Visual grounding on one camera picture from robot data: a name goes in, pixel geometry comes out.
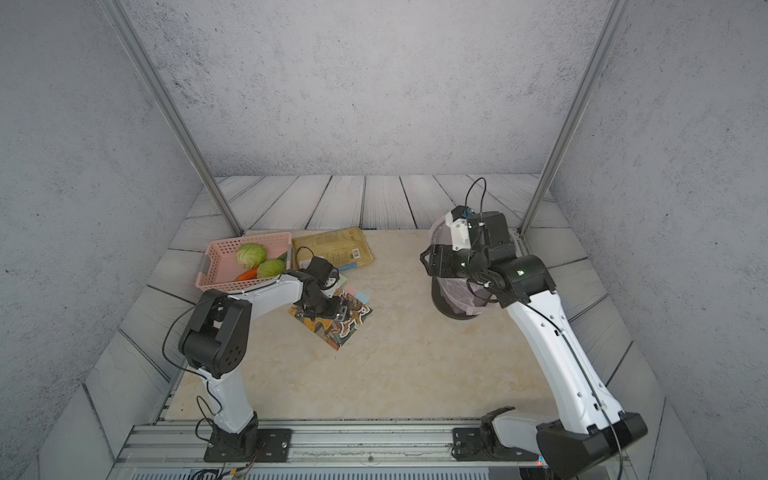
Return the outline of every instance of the cable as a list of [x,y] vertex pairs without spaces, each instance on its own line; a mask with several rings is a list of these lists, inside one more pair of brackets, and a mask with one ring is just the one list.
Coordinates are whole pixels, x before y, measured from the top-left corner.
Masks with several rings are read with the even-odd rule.
[[203,480],[203,476],[208,474],[215,475],[214,478],[218,478],[219,469],[203,468],[202,470],[198,470],[197,472],[193,473],[189,480]]
[[[473,187],[475,186],[475,184],[477,184],[477,183],[478,183],[480,180],[482,180],[482,183],[483,183],[483,188],[482,188],[482,195],[480,196],[480,226],[481,226],[483,229],[485,229],[485,221],[483,221],[483,216],[482,216],[482,202],[483,202],[483,200],[485,199],[485,191],[488,189],[488,181],[485,179],[485,177],[478,177],[478,179],[477,179],[477,180],[475,180],[474,182],[472,182],[472,185],[470,185],[470,186],[469,186],[469,190],[467,190],[467,194],[466,194],[466,196],[464,197],[464,206],[465,206],[465,207],[467,207],[467,206],[468,206],[468,205],[467,205],[467,203],[469,202],[469,192],[471,192],[471,191],[472,191],[472,188],[473,188]],[[478,235],[477,237],[475,237],[475,239],[474,239],[474,240],[472,241],[472,243],[470,243],[470,245],[469,245],[469,250],[467,251],[467,264],[466,264],[466,267],[467,267],[467,268],[469,268],[469,257],[470,257],[470,255],[472,255],[472,248],[475,246],[475,242],[477,242],[477,240],[480,238],[480,236],[482,236],[482,233],[480,233],[480,235]]]
[[211,300],[215,300],[215,299],[217,299],[217,298],[220,298],[220,297],[218,297],[218,296],[212,296],[211,298],[207,298],[207,299],[205,299],[205,300],[203,300],[203,301],[201,301],[201,302],[198,302],[197,304],[195,304],[195,305],[193,305],[193,306],[189,307],[188,309],[186,309],[186,310],[185,310],[185,311],[184,311],[184,312],[183,312],[181,315],[177,316],[177,317],[176,317],[176,319],[175,319],[175,320],[172,322],[172,324],[170,325],[170,327],[168,327],[168,331],[165,333],[165,338],[163,338],[163,346],[160,348],[160,351],[161,351],[161,353],[163,354],[163,358],[166,360],[166,362],[168,362],[168,363],[170,363],[171,365],[175,366],[175,367],[176,367],[176,368],[178,368],[179,370],[183,370],[183,371],[185,371],[185,372],[193,373],[193,374],[195,374],[195,375],[199,376],[200,378],[202,378],[203,380],[205,380],[205,389],[208,391],[208,395],[210,395],[210,397],[211,397],[212,399],[216,400],[216,403],[218,403],[218,404],[219,404],[219,411],[218,411],[218,412],[216,412],[216,413],[214,413],[214,416],[216,416],[216,415],[218,415],[219,413],[221,413],[221,410],[222,410],[224,407],[223,407],[223,405],[221,405],[221,402],[219,401],[219,399],[218,399],[218,398],[216,398],[216,396],[215,396],[215,395],[214,395],[214,394],[213,394],[213,393],[210,391],[210,387],[208,386],[208,379],[207,379],[207,378],[205,377],[205,375],[203,375],[202,373],[199,373],[199,372],[195,372],[194,370],[185,369],[183,366],[181,366],[181,365],[177,365],[176,363],[172,362],[172,361],[171,361],[171,360],[168,358],[168,356],[165,354],[165,344],[166,344],[166,342],[168,341],[168,336],[170,335],[170,332],[171,332],[171,331],[174,329],[174,325],[176,325],[176,322],[178,322],[178,321],[181,319],[181,317],[182,317],[182,316],[184,316],[184,315],[187,315],[187,314],[188,314],[188,313],[189,313],[189,312],[190,312],[192,309],[195,309],[195,308],[199,307],[199,306],[200,306],[200,305],[202,305],[203,303],[206,303],[206,302],[210,302]]
[[621,474],[624,473],[624,458],[621,454],[621,443],[619,443],[619,436],[616,434],[616,429],[614,429],[613,423],[611,423],[611,419],[608,418],[608,414],[605,412],[605,409],[602,408],[603,402],[600,401],[600,397],[598,397],[598,393],[595,391],[594,387],[592,386],[592,382],[589,381],[589,377],[587,376],[587,372],[584,370],[584,366],[579,362],[578,357],[576,356],[576,352],[574,351],[574,348],[571,346],[571,342],[568,342],[568,338],[563,334],[563,330],[555,325],[554,322],[552,322],[547,316],[538,310],[536,310],[534,307],[528,305],[527,303],[520,302],[522,305],[525,305],[529,309],[533,310],[534,312],[538,313],[538,315],[547,320],[557,331],[560,333],[560,337],[565,340],[565,345],[568,346],[568,349],[571,351],[571,355],[574,357],[574,360],[576,360],[576,364],[578,365],[578,368],[581,370],[581,374],[584,376],[584,379],[587,380],[587,385],[589,385],[589,389],[592,391],[592,396],[595,400],[597,400],[598,404],[600,405],[600,411],[603,412],[603,417],[605,417],[605,421],[608,422],[608,426],[611,427],[611,431],[614,434],[614,440],[616,441],[616,447],[618,448],[618,455],[619,455],[619,475],[616,477],[616,480],[621,480]]
[[475,283],[475,282],[471,282],[471,281],[470,281],[470,279],[468,278],[468,279],[467,279],[467,288],[469,289],[469,292],[470,292],[472,295],[474,295],[474,296],[478,297],[480,300],[483,300],[483,301],[484,301],[484,302],[486,302],[486,303],[498,303],[498,299],[492,299],[492,298],[491,298],[491,296],[493,296],[493,295],[491,295],[491,296],[490,296],[490,297],[488,297],[488,298],[484,298],[484,297],[482,297],[482,296],[479,296],[477,293],[475,293],[475,291],[472,289],[472,287],[471,287],[471,286],[469,286],[469,284],[470,284],[470,283]]
[[299,247],[299,249],[296,251],[296,259],[297,259],[297,260],[299,259],[299,252],[300,252],[302,249],[304,249],[304,248],[306,248],[307,250],[309,250],[309,251],[310,251],[310,253],[312,254],[312,257],[315,257],[315,253],[312,251],[312,249],[311,249],[311,248],[309,248],[309,247],[306,247],[306,246],[302,245],[302,246],[301,246],[301,247]]
[[488,181],[485,179],[485,177],[478,177],[477,180],[472,182],[472,185],[469,186],[469,190],[467,190],[467,195],[464,197],[464,206],[467,207],[467,203],[469,202],[469,192],[472,191],[472,187],[475,186],[480,180],[482,180],[483,188],[482,188],[482,195],[480,196],[480,221],[482,222],[482,201],[485,199],[485,192],[488,189]]
[[253,467],[253,464],[256,463],[256,459],[259,458],[259,454],[261,453],[262,449],[266,446],[266,442],[261,442],[261,446],[258,450],[256,450],[256,453],[253,454],[253,458],[250,460],[250,463],[242,468],[237,469],[237,473],[235,473],[235,477],[244,478],[245,475],[250,472],[250,470]]
[[208,417],[203,417],[202,419],[197,420],[197,424],[194,426],[194,436],[198,437],[203,442],[208,443],[210,442],[210,439],[204,439],[203,437],[200,436],[199,433],[197,433],[197,430],[200,428],[200,424],[203,423],[203,420],[205,420],[208,423],[208,425],[210,425],[210,419]]

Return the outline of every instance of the black cable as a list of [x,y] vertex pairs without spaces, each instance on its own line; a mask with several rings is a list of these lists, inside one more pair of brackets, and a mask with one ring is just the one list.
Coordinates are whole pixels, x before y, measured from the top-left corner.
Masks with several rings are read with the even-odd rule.
[[221,475],[217,476],[217,477],[216,477],[216,480],[221,480],[221,479],[222,479],[222,478],[224,478],[226,475],[227,475],[227,463],[225,462],[225,463],[223,463],[223,464],[221,465]]
[[474,296],[478,297],[480,300],[483,300],[483,301],[485,301],[485,302],[488,302],[488,303],[498,303],[498,299],[492,299],[491,297],[489,297],[489,298],[483,298],[483,297],[479,296],[479,295],[478,295],[477,293],[475,293],[475,291],[472,289],[472,286],[470,286],[470,285],[469,285],[470,283],[474,283],[474,282],[472,282],[472,281],[471,281],[471,280],[468,278],[468,279],[467,279],[467,288],[469,289],[469,292],[470,292],[472,295],[474,295]]
[[203,468],[202,470],[198,470],[197,472],[193,473],[192,476],[189,478],[189,480],[203,480],[204,475],[215,475],[214,478],[219,478],[219,469],[218,468]]
[[[479,177],[477,180],[472,182],[472,185],[469,186],[469,190],[467,190],[467,194],[464,197],[464,206],[468,207],[467,203],[469,202],[469,192],[472,191],[472,188],[480,181],[483,182],[483,189],[482,189],[482,195],[480,196],[480,226],[485,229],[485,221],[483,221],[482,217],[482,202],[485,199],[485,191],[488,189],[488,181],[485,179],[485,177]],[[472,241],[472,243],[469,245],[469,251],[467,252],[467,264],[466,267],[469,268],[469,257],[472,255],[472,248],[475,246],[475,242],[482,236],[482,232],[475,237],[475,239]]]
[[299,247],[299,249],[296,251],[296,261],[299,261],[299,252],[300,252],[302,249],[304,249],[304,248],[306,248],[307,250],[309,250],[309,251],[310,251],[310,253],[312,254],[312,257],[313,257],[313,258],[315,257],[315,253],[312,251],[312,249],[311,249],[311,248],[309,248],[309,247],[306,247],[306,246],[302,245],[302,246],[301,246],[301,247]]
[[527,303],[520,302],[522,305],[525,305],[529,309],[533,310],[534,312],[538,313],[538,315],[547,320],[553,327],[560,333],[560,337],[565,340],[565,345],[568,346],[568,349],[571,351],[571,355],[574,357],[574,360],[576,360],[576,364],[578,365],[578,368],[581,370],[581,374],[584,376],[584,380],[587,380],[587,385],[589,385],[589,389],[592,391],[592,396],[594,399],[598,402],[600,405],[600,411],[603,412],[603,417],[605,417],[605,421],[608,422],[608,426],[611,427],[611,431],[614,434],[614,440],[616,441],[616,448],[618,449],[618,455],[619,455],[619,475],[616,477],[616,480],[621,480],[621,474],[624,473],[624,458],[621,455],[621,443],[619,443],[619,436],[616,435],[616,429],[614,429],[614,424],[611,423],[611,419],[608,418],[608,414],[605,412],[605,409],[603,407],[603,402],[600,401],[600,397],[598,397],[597,391],[595,391],[594,387],[592,386],[592,382],[589,381],[589,377],[587,376],[587,372],[584,370],[584,367],[582,366],[581,362],[579,362],[578,357],[576,356],[576,352],[574,351],[574,348],[571,346],[571,342],[568,342],[568,338],[563,334],[563,330],[557,326],[552,320],[547,318],[547,316],[538,310],[536,310],[534,307],[528,305]]
[[204,439],[203,437],[200,436],[199,433],[197,433],[197,430],[200,428],[200,424],[203,423],[203,420],[205,420],[208,423],[208,425],[210,425],[210,419],[208,417],[203,417],[202,419],[197,420],[197,424],[194,426],[194,436],[198,437],[203,442],[208,443],[210,442],[210,439]]
[[480,180],[482,180],[483,183],[482,195],[480,196],[480,223],[484,223],[482,219],[482,202],[485,200],[485,192],[488,190],[488,181],[485,179],[485,177],[478,177],[478,179],[472,182],[472,185],[469,186],[467,195],[464,197],[464,206],[468,207],[467,203],[469,202],[469,192],[472,191],[472,187],[474,187],[475,184],[477,184]]
[[211,416],[216,416],[216,414],[214,413],[214,410],[210,407],[210,405],[208,405],[208,402],[206,402],[203,397],[197,395],[195,396],[195,402],[197,402],[197,408],[200,410],[200,413],[203,414],[203,417],[206,415],[205,415],[205,412],[203,412],[203,407],[200,405],[200,401],[202,401],[205,404],[205,406],[208,408],[208,412],[210,412]]
[[193,374],[195,374],[195,375],[199,376],[200,378],[202,378],[203,380],[205,380],[205,389],[208,391],[208,395],[210,395],[210,397],[211,397],[212,399],[216,400],[216,403],[218,403],[218,404],[219,404],[219,411],[218,411],[218,412],[216,412],[216,413],[214,413],[214,416],[216,416],[216,415],[218,415],[219,413],[221,413],[221,410],[222,410],[224,407],[223,407],[223,405],[221,405],[221,402],[219,401],[219,399],[218,399],[218,398],[216,398],[216,396],[215,396],[215,395],[214,395],[214,394],[213,394],[213,393],[210,391],[210,387],[208,386],[208,379],[207,379],[207,378],[205,377],[205,375],[203,375],[202,373],[199,373],[199,372],[195,372],[194,370],[185,369],[183,366],[181,366],[181,365],[177,365],[177,364],[173,363],[173,362],[172,362],[172,361],[171,361],[171,360],[168,358],[168,356],[165,354],[165,344],[166,344],[166,342],[168,341],[168,336],[170,335],[170,332],[171,332],[171,331],[174,329],[174,325],[176,325],[176,322],[178,322],[178,321],[181,319],[181,317],[182,317],[182,316],[184,316],[184,315],[187,315],[187,314],[190,312],[190,310],[192,310],[192,309],[194,309],[194,308],[197,308],[197,307],[199,307],[199,306],[200,306],[200,305],[202,305],[203,303],[206,303],[206,302],[210,302],[211,300],[215,300],[215,299],[217,299],[217,298],[220,298],[220,297],[218,297],[218,296],[212,296],[211,298],[205,299],[205,300],[203,300],[202,302],[198,302],[197,304],[195,304],[195,305],[193,305],[193,306],[189,307],[188,309],[186,309],[186,310],[185,310],[185,311],[184,311],[184,312],[183,312],[181,315],[177,316],[177,317],[176,317],[176,319],[175,319],[175,320],[172,322],[172,324],[170,325],[170,327],[168,327],[168,331],[165,333],[165,338],[163,338],[163,346],[160,348],[160,351],[161,351],[161,353],[163,354],[163,358],[164,358],[164,359],[165,359],[165,360],[166,360],[168,363],[170,363],[171,365],[175,366],[175,367],[176,367],[176,368],[178,368],[179,370],[183,370],[183,371],[185,371],[185,372],[193,373]]

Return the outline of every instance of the gray concrete wall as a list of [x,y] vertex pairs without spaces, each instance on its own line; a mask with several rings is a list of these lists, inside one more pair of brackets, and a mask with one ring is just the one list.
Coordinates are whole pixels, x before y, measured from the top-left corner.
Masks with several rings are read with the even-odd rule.
[[16,478],[200,181],[96,2],[3,2],[0,65],[0,478]]
[[768,471],[767,25],[637,0],[553,189],[713,478]]
[[610,0],[124,0],[217,175],[539,172]]

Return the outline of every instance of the vent grille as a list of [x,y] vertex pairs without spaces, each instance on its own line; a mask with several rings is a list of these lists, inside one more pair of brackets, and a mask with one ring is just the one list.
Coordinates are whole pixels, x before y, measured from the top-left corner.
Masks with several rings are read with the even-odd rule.
[[[133,480],[189,480],[198,468],[139,468]],[[203,475],[210,480],[215,475]],[[488,469],[435,468],[254,468],[247,480],[488,480]]]

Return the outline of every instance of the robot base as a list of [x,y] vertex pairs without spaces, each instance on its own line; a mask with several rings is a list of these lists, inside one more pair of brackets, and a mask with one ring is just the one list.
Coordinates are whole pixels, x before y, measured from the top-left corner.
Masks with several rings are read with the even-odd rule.
[[478,429],[453,429],[451,456],[460,462],[536,462],[538,453],[503,446],[493,429],[493,419],[513,410],[504,407],[494,410],[481,419]]
[[257,429],[256,413],[240,433],[229,433],[214,424],[203,460],[218,462],[283,463],[288,460],[291,429]]

